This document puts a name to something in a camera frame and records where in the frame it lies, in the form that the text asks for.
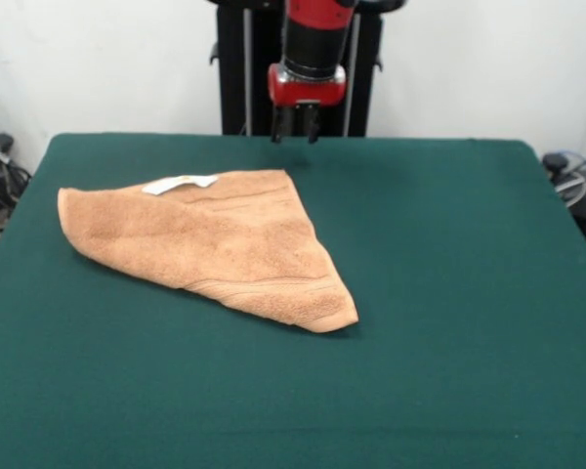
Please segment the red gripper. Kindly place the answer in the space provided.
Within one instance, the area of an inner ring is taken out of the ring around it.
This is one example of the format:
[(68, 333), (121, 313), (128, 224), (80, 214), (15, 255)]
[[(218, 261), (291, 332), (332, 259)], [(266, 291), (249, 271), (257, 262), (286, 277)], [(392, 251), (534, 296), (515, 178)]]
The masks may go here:
[(318, 139), (320, 122), (319, 107), (334, 107), (346, 94), (347, 75), (338, 65), (335, 74), (328, 80), (311, 81), (292, 74), (283, 64), (271, 64), (268, 70), (268, 88), (272, 109), (273, 143), (280, 144), (284, 137), (285, 107), (306, 106), (306, 134), (308, 142)]

